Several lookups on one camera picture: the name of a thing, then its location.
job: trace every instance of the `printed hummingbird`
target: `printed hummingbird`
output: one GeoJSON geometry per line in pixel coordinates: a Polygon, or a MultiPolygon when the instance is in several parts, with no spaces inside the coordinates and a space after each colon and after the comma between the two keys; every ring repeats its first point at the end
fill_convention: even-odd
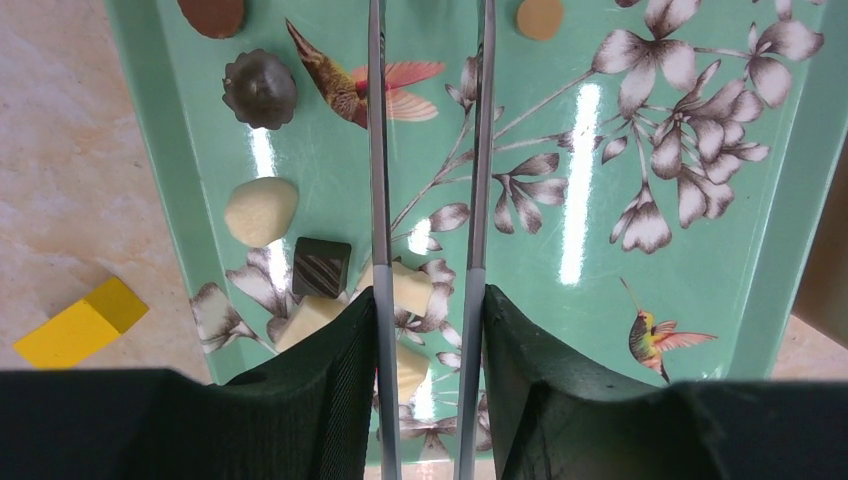
{"type": "MultiPolygon", "coordinates": [[[[367,67],[348,73],[335,60],[312,46],[286,19],[286,27],[297,47],[300,61],[324,97],[327,105],[343,119],[362,128],[367,126],[367,67]]],[[[399,62],[386,64],[386,113],[388,118],[421,122],[439,111],[429,101],[402,90],[402,87],[434,77],[445,69],[439,62],[399,62]]]]}
{"type": "Polygon", "coordinates": [[[621,279],[627,293],[633,300],[636,306],[636,320],[633,321],[633,327],[630,328],[630,353],[642,365],[659,373],[666,383],[670,383],[668,373],[665,371],[665,366],[662,361],[663,352],[681,347],[691,347],[704,343],[708,340],[714,340],[715,336],[707,335],[706,333],[683,333],[675,332],[677,322],[668,321],[656,324],[656,318],[651,312],[642,310],[633,291],[624,279],[621,279]]]}

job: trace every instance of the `table surface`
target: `table surface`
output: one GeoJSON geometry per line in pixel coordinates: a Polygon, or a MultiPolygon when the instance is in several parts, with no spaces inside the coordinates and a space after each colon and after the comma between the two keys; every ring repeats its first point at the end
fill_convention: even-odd
{"type": "MultiPolygon", "coordinates": [[[[0,368],[29,368],[12,343],[117,275],[150,312],[82,366],[209,381],[102,3],[4,0],[0,45],[0,368]]],[[[774,376],[848,379],[848,351],[792,317],[774,376]]]]}

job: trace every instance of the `tray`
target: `tray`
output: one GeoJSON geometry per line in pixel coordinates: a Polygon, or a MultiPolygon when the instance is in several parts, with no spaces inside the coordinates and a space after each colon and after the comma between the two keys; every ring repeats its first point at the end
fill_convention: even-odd
{"type": "MultiPolygon", "coordinates": [[[[846,131],[848,5],[821,3],[565,0],[556,38],[538,43],[514,27],[519,2],[500,2],[488,281],[633,378],[767,375],[846,131]]],[[[295,46],[362,66],[365,4],[248,4],[238,35],[211,40],[174,0],[107,0],[218,382],[274,354],[299,300],[296,238],[353,246],[348,294],[370,249],[368,136],[324,102],[295,46]],[[237,122],[221,101],[224,65],[255,48],[298,85],[294,121],[278,131],[237,122]],[[283,240],[249,250],[224,206],[270,175],[294,182],[300,204],[283,240]]],[[[394,254],[435,284],[425,318],[398,315],[403,341],[432,359],[401,406],[405,461],[456,447],[476,28],[473,1],[389,2],[387,61],[422,62],[397,67],[420,81],[391,94],[394,254]]],[[[485,452],[485,397],[479,410],[485,452]]]]}

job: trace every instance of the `metal rod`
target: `metal rod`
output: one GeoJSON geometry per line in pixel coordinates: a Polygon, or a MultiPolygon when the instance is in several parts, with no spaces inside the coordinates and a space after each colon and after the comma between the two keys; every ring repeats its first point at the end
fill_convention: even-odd
{"type": "Polygon", "coordinates": [[[371,260],[377,307],[377,389],[380,401],[382,478],[401,478],[395,318],[389,240],[389,177],[386,148],[385,0],[368,11],[368,133],[371,148],[371,260]]]}
{"type": "Polygon", "coordinates": [[[462,364],[459,373],[459,458],[454,466],[455,480],[474,478],[477,396],[480,389],[483,343],[480,313],[486,289],[486,229],[489,224],[494,136],[495,1],[478,1],[474,170],[471,187],[471,226],[468,235],[468,271],[465,276],[462,364]]]}

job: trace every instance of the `yellow box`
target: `yellow box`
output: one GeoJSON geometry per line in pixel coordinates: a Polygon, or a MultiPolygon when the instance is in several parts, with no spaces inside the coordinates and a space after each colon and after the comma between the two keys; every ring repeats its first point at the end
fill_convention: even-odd
{"type": "Polygon", "coordinates": [[[71,368],[120,337],[147,310],[124,282],[112,277],[14,348],[36,368],[71,368]]]}

